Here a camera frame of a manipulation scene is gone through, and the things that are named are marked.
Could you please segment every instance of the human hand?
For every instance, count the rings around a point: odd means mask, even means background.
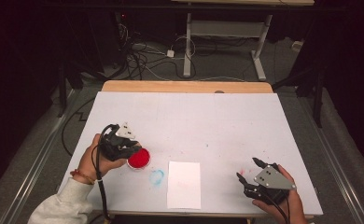
[[[292,183],[295,183],[293,177],[284,169],[284,167],[278,165],[278,169],[280,170],[280,173],[284,177],[286,177]],[[261,200],[254,200],[252,201],[252,204],[256,205],[261,210],[272,215],[277,221],[277,223],[286,224],[284,217],[273,205],[268,205]],[[307,220],[305,219],[303,213],[303,205],[301,203],[301,197],[299,196],[298,192],[295,189],[289,191],[289,196],[287,197],[287,200],[281,202],[279,206],[286,215],[288,214],[288,209],[289,209],[290,224],[307,224]]]
[[[96,165],[96,158],[97,158],[97,152],[98,152],[98,142],[100,140],[100,134],[96,134],[94,138],[92,139],[91,145],[86,149],[85,153],[80,159],[80,163],[78,166],[78,170],[91,178],[92,180],[97,179],[97,175],[95,172],[94,164]],[[106,175],[110,170],[119,168],[120,166],[124,165],[126,163],[126,159],[119,159],[116,161],[110,161],[107,158],[105,158],[102,154],[100,154],[100,171],[101,175]],[[84,184],[90,184],[90,181],[86,179],[85,177],[81,175],[74,175],[73,178],[81,183]]]

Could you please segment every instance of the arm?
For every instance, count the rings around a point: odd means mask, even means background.
[[[280,170],[280,173],[284,177],[286,177],[292,183],[295,183],[295,181],[293,180],[293,177],[284,169],[284,167],[282,167],[281,165],[278,165],[278,168]],[[280,205],[281,209],[285,212],[285,214],[288,213],[288,209],[289,209],[290,224],[307,224],[307,220],[305,219],[305,216],[303,213],[303,205],[301,203],[301,197],[299,196],[298,192],[296,190],[290,190],[287,200],[289,202],[289,207],[287,206],[287,201],[283,201],[279,205]],[[256,205],[261,210],[272,215],[275,218],[275,220],[277,221],[277,223],[285,224],[284,218],[273,205],[268,205],[260,200],[254,200],[254,201],[252,201],[252,204]]]
[[[80,159],[77,169],[82,175],[74,175],[69,178],[59,194],[52,195],[43,201],[31,214],[28,220],[29,224],[87,222],[87,214],[92,211],[92,206],[87,201],[87,196],[93,188],[90,179],[97,179],[91,161],[91,155],[95,162],[99,139],[100,134],[96,134],[91,145],[86,149]],[[100,170],[102,176],[106,175],[112,169],[119,168],[125,162],[125,159],[109,161],[100,155]]]

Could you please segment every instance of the red object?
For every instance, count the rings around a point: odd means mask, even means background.
[[[132,168],[143,168],[150,161],[150,154],[145,148],[139,149],[138,152],[134,153],[127,162]]]

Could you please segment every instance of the white paper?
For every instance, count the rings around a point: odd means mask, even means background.
[[[200,164],[170,161],[168,165],[168,208],[202,208]]]

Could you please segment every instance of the blue stain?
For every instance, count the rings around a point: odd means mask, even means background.
[[[162,170],[155,170],[152,171],[152,174],[150,174],[149,180],[152,185],[159,186],[163,178],[164,178],[164,172]]]

